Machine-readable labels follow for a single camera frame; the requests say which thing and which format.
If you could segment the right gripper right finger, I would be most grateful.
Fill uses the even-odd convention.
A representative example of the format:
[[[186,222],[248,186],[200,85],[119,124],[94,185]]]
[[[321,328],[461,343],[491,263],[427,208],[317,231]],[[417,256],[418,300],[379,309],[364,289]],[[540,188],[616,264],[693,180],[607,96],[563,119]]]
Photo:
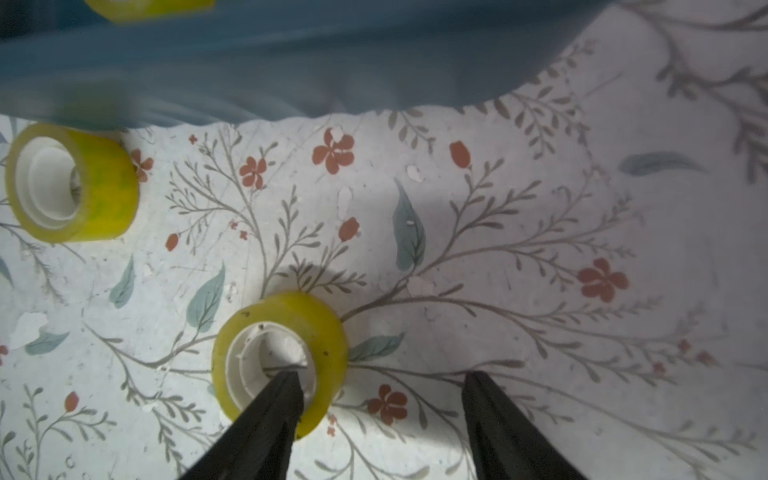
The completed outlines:
[[[466,374],[462,405],[479,479],[585,480],[487,373]]]

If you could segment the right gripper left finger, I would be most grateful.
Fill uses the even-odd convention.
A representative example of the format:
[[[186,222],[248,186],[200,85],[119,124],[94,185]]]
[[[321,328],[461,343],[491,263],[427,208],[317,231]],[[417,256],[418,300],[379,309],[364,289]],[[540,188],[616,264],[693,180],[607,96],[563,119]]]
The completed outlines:
[[[303,408],[298,374],[279,373],[181,479],[284,479]]]

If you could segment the tape roll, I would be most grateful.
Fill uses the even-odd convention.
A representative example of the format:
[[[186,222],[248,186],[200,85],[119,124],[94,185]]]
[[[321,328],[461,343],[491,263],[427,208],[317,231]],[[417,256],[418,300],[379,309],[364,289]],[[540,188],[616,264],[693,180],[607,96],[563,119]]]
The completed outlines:
[[[303,392],[301,439],[340,392],[348,356],[341,321],[327,304],[299,291],[271,295],[239,310],[219,331],[212,355],[215,396],[234,421],[274,376],[296,372]]]
[[[154,20],[212,9],[215,0],[86,0],[95,13],[113,23]]]

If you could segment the tape roll box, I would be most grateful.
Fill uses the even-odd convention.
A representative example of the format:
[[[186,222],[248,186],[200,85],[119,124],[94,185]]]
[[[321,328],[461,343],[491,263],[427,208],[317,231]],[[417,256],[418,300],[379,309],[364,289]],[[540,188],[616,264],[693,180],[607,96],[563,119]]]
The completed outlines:
[[[5,185],[23,230],[46,243],[116,239],[131,226],[139,182],[115,141],[33,124],[11,143]]]

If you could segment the teal plastic storage box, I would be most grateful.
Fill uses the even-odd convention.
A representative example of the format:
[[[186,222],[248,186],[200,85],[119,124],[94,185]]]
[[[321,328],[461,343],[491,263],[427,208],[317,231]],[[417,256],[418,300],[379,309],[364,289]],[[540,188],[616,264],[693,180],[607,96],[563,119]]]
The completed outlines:
[[[602,1],[5,1],[1,112],[84,130],[480,104]]]

